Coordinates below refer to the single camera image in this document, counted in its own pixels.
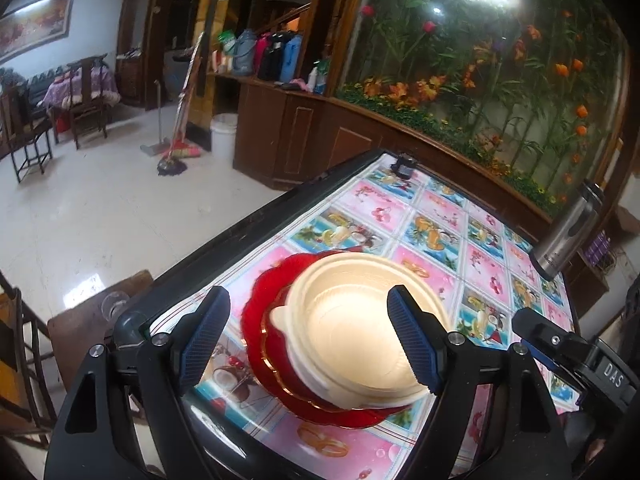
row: red scalloped plate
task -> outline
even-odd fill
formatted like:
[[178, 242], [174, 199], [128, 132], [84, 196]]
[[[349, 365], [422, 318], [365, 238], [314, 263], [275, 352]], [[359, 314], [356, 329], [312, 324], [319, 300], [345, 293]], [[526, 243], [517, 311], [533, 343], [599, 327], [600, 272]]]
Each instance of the red scalloped plate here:
[[316, 396], [296, 375], [287, 358], [284, 336], [269, 319], [269, 313], [285, 303], [294, 280], [320, 258], [342, 251], [294, 254], [279, 266], [266, 270], [254, 283], [251, 298], [240, 319], [246, 354], [255, 378], [274, 397], [303, 420], [360, 429], [379, 424], [406, 406], [384, 410], [342, 410]]

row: tiled floor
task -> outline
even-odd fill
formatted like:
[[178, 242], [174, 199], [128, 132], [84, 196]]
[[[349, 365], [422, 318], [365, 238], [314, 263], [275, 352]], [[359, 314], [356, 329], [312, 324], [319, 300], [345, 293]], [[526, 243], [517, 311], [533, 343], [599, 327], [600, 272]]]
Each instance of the tiled floor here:
[[[162, 109], [165, 135], [174, 114]], [[79, 151], [61, 139], [45, 174], [21, 184], [11, 159], [0, 161], [0, 269], [44, 321], [92, 286], [160, 275], [279, 195], [210, 153], [160, 177], [159, 157], [140, 151], [158, 140], [158, 112], [120, 106], [116, 118], [108, 139], [89, 134]], [[41, 478], [42, 457], [26, 460]]]

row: white bucket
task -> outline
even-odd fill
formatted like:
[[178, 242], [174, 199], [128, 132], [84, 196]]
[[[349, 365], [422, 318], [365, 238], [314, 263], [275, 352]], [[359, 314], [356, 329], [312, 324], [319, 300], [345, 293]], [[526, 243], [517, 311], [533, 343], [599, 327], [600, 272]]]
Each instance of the white bucket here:
[[213, 158], [234, 160], [238, 114], [219, 114], [211, 120], [211, 152]]

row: cream bowl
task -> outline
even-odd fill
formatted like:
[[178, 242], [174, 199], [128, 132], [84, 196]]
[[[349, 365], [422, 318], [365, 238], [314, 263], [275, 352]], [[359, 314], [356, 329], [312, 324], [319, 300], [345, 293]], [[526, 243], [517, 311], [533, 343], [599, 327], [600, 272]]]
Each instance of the cream bowl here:
[[450, 331], [440, 299], [414, 273], [365, 253], [318, 260], [293, 283], [271, 322], [286, 338], [296, 374], [343, 409], [391, 408], [428, 393], [414, 377], [386, 312], [386, 295], [404, 285], [420, 308]]

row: tablecloth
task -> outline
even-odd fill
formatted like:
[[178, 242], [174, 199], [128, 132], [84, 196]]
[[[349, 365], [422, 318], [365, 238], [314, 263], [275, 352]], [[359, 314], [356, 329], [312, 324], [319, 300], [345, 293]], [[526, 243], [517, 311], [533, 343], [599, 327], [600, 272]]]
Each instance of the tablecloth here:
[[[196, 393], [265, 446], [322, 478], [394, 479], [428, 420], [434, 397], [372, 428], [348, 430], [305, 422], [265, 391], [250, 371], [239, 320], [257, 277], [284, 258], [363, 246], [421, 277], [439, 295], [452, 328], [489, 348], [506, 349], [519, 340], [511, 317], [520, 308], [532, 308], [565, 330], [573, 329], [562, 277], [553, 282], [539, 277], [526, 240], [433, 176], [415, 171], [410, 180], [399, 179], [390, 170], [394, 161], [383, 155], [150, 327], [151, 333], [171, 332], [213, 285], [224, 286], [231, 316], [209, 362], [213, 372], [206, 372]], [[538, 365], [558, 412], [576, 410], [577, 393]], [[230, 367], [241, 373], [232, 388], [218, 380], [228, 376]], [[491, 386], [478, 386], [456, 474], [472, 464], [490, 394]], [[319, 442], [344, 445], [347, 454], [337, 459], [309, 447], [301, 437], [309, 431], [324, 436]]]

